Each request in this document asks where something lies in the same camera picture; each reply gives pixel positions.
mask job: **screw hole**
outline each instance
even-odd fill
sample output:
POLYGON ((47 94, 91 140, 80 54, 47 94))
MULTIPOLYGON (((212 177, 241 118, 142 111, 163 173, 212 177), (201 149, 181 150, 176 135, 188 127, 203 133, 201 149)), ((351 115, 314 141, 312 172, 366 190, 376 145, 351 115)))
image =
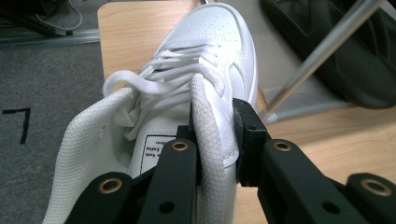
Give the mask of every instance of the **screw hole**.
POLYGON ((392 194, 388 186, 374 179, 363 179, 361 185, 368 191, 379 196, 388 197, 392 194))
POLYGON ((122 186, 122 181, 118 178, 109 178, 100 183, 99 191, 103 194, 116 192, 122 186))
POLYGON ((332 214, 340 214, 340 209, 338 208, 337 205, 333 204, 333 203, 329 203, 329 202, 324 202, 322 204, 322 207, 324 208, 324 210, 326 210, 329 213, 332 214))
POLYGON ((175 142, 172 144, 171 148, 176 151, 183 151, 186 150, 189 147, 189 144, 185 142, 175 142))
POLYGON ((171 203, 171 202, 165 202, 160 204, 160 212, 163 214, 169 214, 171 212, 173 212, 173 210, 175 209, 175 204, 171 203))
POLYGON ((285 142, 275 142, 274 147, 281 151, 290 151, 291 146, 285 142))

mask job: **metal pole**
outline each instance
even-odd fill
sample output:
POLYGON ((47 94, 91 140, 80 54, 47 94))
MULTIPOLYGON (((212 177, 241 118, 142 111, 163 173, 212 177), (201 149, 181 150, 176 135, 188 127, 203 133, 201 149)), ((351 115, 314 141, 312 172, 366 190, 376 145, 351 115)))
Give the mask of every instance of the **metal pole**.
POLYGON ((259 113, 265 123, 287 98, 296 91, 385 0, 358 0, 330 33, 320 42, 275 98, 259 113))

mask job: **cable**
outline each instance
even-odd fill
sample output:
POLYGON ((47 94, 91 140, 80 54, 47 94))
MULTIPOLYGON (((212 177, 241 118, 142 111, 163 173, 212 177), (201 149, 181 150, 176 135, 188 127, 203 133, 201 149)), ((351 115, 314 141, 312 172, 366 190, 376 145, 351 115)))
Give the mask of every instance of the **cable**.
POLYGON ((82 24, 82 15, 81 13, 73 6, 72 4, 72 0, 69 0, 69 6, 79 15, 79 23, 74 26, 74 27, 68 27, 68 28, 64 28, 62 26, 58 26, 58 25, 54 25, 51 24, 49 22, 43 21, 37 14, 35 14, 35 17, 42 23, 51 26, 53 28, 59 29, 59 30, 63 30, 63 31, 72 31, 72 30, 76 30, 81 24, 82 24))

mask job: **shoe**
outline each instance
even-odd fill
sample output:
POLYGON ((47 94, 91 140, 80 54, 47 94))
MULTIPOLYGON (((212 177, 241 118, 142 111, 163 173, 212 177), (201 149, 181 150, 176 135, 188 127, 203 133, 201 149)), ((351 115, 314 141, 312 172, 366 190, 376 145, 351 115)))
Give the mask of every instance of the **shoe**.
POLYGON ((241 15, 225 4, 196 8, 139 76, 111 75, 105 98, 69 124, 44 223, 64 223, 97 176, 121 172, 135 178, 155 166, 163 143, 175 139, 177 126, 188 125, 190 103, 203 167, 198 221, 232 223, 238 158, 233 98, 255 105, 257 85, 253 41, 241 15), (113 92, 119 82, 127 84, 113 92), (159 152, 152 153, 154 147, 159 152))
MULTIPOLYGON (((261 0, 268 18, 304 60, 355 0, 261 0)), ((389 9, 395 7, 389 1, 389 9)), ((335 93, 369 109, 396 105, 396 20, 381 8, 316 72, 335 93)))

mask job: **gray carpet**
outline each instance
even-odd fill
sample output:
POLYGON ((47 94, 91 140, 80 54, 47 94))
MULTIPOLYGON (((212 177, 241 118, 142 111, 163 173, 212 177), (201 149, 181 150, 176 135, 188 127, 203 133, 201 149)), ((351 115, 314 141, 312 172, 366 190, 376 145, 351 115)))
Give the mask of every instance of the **gray carpet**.
MULTIPOLYGON (((97 9, 106 2, 74 1, 84 17, 80 30, 97 28, 97 9)), ((73 19, 52 22, 76 22, 67 7, 61 14, 73 19)), ((0 51, 0 223, 42 222, 64 131, 102 98, 103 75, 99 43, 0 51)))

